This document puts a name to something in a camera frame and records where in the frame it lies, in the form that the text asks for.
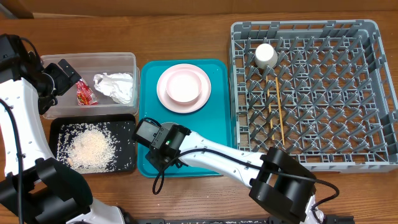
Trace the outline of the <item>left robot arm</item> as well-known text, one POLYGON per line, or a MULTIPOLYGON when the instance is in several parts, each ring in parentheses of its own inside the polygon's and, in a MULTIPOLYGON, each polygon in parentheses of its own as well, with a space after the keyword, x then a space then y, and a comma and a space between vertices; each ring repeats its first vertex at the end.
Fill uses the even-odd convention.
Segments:
POLYGON ((43 66, 28 39, 1 36, 1 204, 21 223, 133 223, 96 198, 85 178, 54 158, 40 120, 80 80, 66 61, 43 66))

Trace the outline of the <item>red snack wrapper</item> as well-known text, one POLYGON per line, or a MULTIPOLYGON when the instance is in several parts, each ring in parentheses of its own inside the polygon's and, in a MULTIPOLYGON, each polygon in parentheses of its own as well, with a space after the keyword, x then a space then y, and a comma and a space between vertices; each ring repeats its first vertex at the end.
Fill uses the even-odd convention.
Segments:
POLYGON ((98 99, 84 79, 76 83, 76 98, 79 105, 97 105, 98 99))

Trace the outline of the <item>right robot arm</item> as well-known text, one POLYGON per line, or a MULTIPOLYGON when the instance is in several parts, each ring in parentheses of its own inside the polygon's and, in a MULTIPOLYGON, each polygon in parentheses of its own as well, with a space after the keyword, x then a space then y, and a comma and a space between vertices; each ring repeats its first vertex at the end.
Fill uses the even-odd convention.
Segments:
POLYGON ((164 180, 170 166, 212 170, 242 183, 265 211, 287 223, 322 223, 315 203, 316 177, 288 153, 271 147, 267 153, 243 152, 210 141, 176 123, 140 120, 134 140, 147 147, 151 163, 164 180))

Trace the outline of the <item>white napkin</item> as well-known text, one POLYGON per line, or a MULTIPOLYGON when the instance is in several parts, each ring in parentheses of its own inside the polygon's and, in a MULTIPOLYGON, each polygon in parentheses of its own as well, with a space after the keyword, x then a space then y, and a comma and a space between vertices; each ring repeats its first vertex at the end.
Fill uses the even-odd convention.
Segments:
POLYGON ((94 88, 119 104, 132 101, 134 79, 129 73, 96 74, 93 77, 94 88))

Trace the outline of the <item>white cup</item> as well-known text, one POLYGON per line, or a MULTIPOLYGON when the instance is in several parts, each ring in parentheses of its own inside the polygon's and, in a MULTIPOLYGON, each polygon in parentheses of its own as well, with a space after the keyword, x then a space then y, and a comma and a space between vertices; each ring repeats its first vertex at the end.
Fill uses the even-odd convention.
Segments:
POLYGON ((278 55, 270 44, 261 44, 255 50, 254 61, 258 68, 274 68, 277 64, 278 55))

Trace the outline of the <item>grey bowl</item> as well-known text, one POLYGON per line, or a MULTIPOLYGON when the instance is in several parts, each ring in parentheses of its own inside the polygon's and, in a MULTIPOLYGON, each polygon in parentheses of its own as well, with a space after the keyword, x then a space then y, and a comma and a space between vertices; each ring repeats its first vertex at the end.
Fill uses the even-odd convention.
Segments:
POLYGON ((174 123, 174 122, 164 122, 164 123, 161 124, 161 126, 162 126, 163 128, 168 128, 168 129, 170 129, 173 125, 177 125, 177 123, 174 123))

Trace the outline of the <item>small pink plate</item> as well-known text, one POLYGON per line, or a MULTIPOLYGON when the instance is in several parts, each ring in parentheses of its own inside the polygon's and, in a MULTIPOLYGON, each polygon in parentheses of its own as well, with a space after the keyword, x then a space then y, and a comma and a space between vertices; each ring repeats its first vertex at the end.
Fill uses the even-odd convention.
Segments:
POLYGON ((191 103, 201 93, 200 77, 189 70, 177 70, 167 74, 166 92, 177 103, 191 103))

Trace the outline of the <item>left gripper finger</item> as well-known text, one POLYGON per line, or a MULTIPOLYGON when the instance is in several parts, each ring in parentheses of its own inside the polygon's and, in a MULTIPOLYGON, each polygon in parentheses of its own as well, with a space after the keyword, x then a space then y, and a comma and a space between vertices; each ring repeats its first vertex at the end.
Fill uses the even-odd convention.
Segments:
POLYGON ((69 87, 72 87, 74 84, 81 80, 80 74, 65 59, 61 59, 58 65, 67 75, 68 81, 70 83, 69 87))
POLYGON ((45 73, 48 75, 59 75, 61 74, 61 69, 57 64, 50 63, 46 66, 45 73))

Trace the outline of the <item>wooden chopstick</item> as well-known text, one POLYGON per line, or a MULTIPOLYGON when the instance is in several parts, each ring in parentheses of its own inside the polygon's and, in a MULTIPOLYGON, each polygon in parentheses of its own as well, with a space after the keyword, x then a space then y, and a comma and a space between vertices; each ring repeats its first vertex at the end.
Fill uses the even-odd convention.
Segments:
MULTIPOLYGON (((266 82, 268 83, 268 81, 269 81, 269 78, 268 78, 268 75, 267 75, 266 76, 266 82)), ((270 90, 269 89, 267 90, 267 97, 270 98, 270 90)), ((271 103, 268 105, 268 112, 269 112, 269 115, 270 115, 271 114, 271 103)), ((270 126, 270 131, 271 131, 271 129, 273 128, 272 118, 269 121, 269 126, 270 126)))
POLYGON ((275 77, 275 87, 276 87, 276 95, 277 95, 277 105, 279 111, 279 123, 280 123, 280 135, 282 145, 285 145, 285 137, 284 137, 284 126, 283 126, 283 119, 282 119, 282 107, 281 107, 281 100, 280 100, 280 91, 279 91, 279 80, 275 77))

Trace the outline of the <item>large pink plate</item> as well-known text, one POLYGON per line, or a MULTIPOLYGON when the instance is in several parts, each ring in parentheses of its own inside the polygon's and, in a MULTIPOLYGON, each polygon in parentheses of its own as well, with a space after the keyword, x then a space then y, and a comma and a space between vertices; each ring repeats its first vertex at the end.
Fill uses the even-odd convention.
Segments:
POLYGON ((156 90, 159 101, 168 110, 176 113, 192 113, 202 108, 209 100, 211 95, 211 82, 206 72, 202 70, 200 67, 188 63, 180 63, 171 66, 161 74, 157 82, 156 90), (196 100, 192 101, 191 103, 186 103, 186 104, 177 103, 176 101, 172 100, 166 92, 167 74, 169 72, 174 72, 177 70, 189 70, 191 72, 196 73, 200 77, 201 86, 202 86, 201 93, 199 97, 196 100))

